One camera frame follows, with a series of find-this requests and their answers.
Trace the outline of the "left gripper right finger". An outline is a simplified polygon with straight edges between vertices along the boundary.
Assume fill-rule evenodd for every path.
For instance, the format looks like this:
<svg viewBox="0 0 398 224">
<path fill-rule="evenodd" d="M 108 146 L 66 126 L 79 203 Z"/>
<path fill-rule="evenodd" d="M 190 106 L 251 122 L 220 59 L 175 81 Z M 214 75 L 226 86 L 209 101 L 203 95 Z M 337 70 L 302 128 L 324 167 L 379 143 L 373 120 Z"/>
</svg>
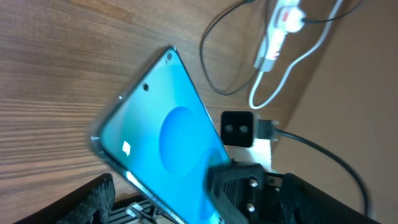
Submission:
<svg viewBox="0 0 398 224">
<path fill-rule="evenodd" d="M 293 174 L 285 174 L 279 189 L 285 223 L 377 224 Z"/>
</svg>

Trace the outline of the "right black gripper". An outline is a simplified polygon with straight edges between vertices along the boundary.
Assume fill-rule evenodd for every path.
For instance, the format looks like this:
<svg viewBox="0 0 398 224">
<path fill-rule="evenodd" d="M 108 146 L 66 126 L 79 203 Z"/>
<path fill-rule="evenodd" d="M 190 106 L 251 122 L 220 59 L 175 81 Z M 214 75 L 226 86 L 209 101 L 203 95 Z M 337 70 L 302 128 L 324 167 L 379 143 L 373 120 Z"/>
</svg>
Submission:
<svg viewBox="0 0 398 224">
<path fill-rule="evenodd" d="M 226 224 L 281 223 L 279 191 L 263 166 L 232 162 L 210 167 L 205 190 Z"/>
</svg>

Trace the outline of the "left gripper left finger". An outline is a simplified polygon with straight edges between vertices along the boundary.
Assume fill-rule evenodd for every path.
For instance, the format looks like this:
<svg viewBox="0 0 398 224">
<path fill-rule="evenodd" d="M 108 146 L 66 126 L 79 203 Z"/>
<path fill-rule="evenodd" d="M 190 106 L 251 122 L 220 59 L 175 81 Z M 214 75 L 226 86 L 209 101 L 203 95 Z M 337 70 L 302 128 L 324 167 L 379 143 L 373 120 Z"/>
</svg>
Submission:
<svg viewBox="0 0 398 224">
<path fill-rule="evenodd" d="M 108 223 L 115 195 L 113 176 L 105 173 L 18 223 Z"/>
</svg>

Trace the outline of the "teal Galaxy S25 smartphone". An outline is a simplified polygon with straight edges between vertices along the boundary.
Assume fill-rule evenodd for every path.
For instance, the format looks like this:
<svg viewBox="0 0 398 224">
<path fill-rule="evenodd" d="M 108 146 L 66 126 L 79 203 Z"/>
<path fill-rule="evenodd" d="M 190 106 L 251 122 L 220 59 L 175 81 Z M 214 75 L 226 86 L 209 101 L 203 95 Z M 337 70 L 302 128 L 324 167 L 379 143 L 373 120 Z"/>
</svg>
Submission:
<svg viewBox="0 0 398 224">
<path fill-rule="evenodd" d="M 160 49 L 113 98 L 88 144 L 173 221 L 222 222 L 205 175 L 229 157 L 175 47 Z"/>
</svg>

